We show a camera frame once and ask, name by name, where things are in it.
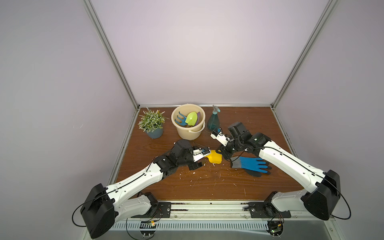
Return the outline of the yellow plastic scoop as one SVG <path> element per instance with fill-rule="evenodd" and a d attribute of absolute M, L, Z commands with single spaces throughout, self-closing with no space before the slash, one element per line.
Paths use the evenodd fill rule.
<path fill-rule="evenodd" d="M 222 155 L 216 151 L 211 151 L 211 153 L 207 155 L 207 158 L 212 164 L 221 164 L 223 159 Z"/>

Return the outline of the teal spray bottle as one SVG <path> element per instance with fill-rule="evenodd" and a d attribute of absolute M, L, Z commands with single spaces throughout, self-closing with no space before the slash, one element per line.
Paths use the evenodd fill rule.
<path fill-rule="evenodd" d="M 219 109 L 218 106 L 213 105 L 213 112 L 212 112 L 212 115 L 209 118 L 208 124 L 207 124 L 209 131 L 213 131 L 213 130 L 220 127 L 220 120 L 219 120 L 219 116 L 218 116 L 218 113 L 220 111 L 221 110 Z"/>

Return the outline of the blue fork yellow handle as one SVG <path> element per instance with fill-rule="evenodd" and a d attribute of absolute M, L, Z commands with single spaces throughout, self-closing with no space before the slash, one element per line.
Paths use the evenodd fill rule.
<path fill-rule="evenodd" d="M 181 112 L 179 112 L 177 115 L 177 118 L 175 119 L 175 123 L 178 126 L 187 127 L 188 124 L 187 124 L 186 120 L 187 120 L 187 117 L 185 115 L 181 114 Z"/>

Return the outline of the green trowel wooden handle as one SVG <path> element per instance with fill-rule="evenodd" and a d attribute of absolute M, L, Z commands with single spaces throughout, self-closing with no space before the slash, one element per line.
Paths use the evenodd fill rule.
<path fill-rule="evenodd" d="M 197 112 L 191 112 L 187 115 L 186 124 L 190 127 L 193 127 L 198 122 L 199 115 Z"/>

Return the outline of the purple trowel pink handle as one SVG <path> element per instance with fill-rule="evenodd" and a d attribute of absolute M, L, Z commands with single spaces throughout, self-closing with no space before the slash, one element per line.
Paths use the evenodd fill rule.
<path fill-rule="evenodd" d="M 201 112 L 197 112 L 197 120 L 195 122 L 195 126 L 197 126 L 199 124 L 200 118 L 201 118 Z"/>

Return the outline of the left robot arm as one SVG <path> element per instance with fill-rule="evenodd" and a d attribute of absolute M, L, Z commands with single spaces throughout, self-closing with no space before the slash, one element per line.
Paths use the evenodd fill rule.
<path fill-rule="evenodd" d="M 151 193 L 135 194 L 174 174 L 179 167 L 191 170 L 202 167 L 201 159 L 211 154 L 209 147 L 192 146 L 188 140 L 178 140 L 171 150 L 155 157 L 136 174 L 115 184 L 94 186 L 78 210 L 90 237 L 97 239 L 122 219 L 135 216 L 152 218 L 158 202 Z"/>

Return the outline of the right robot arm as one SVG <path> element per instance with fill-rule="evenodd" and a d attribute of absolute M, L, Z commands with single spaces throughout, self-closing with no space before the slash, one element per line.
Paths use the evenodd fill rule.
<path fill-rule="evenodd" d="M 230 135 L 220 128 L 211 133 L 220 142 L 217 151 L 224 159 L 235 163 L 234 153 L 247 152 L 267 161 L 291 178 L 303 189 L 294 192 L 273 192 L 263 203 L 265 214 L 272 218 L 287 211 L 308 211 L 314 217 L 327 221 L 333 213 L 341 194 L 340 176 L 329 170 L 315 168 L 278 146 L 271 138 L 262 134 L 251 134 L 241 122 L 229 126 Z"/>

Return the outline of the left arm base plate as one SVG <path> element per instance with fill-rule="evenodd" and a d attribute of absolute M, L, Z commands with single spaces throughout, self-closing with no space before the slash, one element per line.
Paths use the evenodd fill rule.
<path fill-rule="evenodd" d="M 132 216 L 132 218 L 147 218 L 147 219 L 168 219 L 171 216 L 171 202 L 159 202 L 150 207 L 150 209 L 143 215 Z"/>

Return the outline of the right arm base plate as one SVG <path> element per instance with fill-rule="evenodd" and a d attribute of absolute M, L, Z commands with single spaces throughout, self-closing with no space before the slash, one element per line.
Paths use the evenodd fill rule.
<path fill-rule="evenodd" d="M 248 206 L 244 208 L 246 212 L 251 214 L 251 218 L 291 218 L 290 211 L 279 212 L 274 206 L 264 202 L 249 202 Z"/>

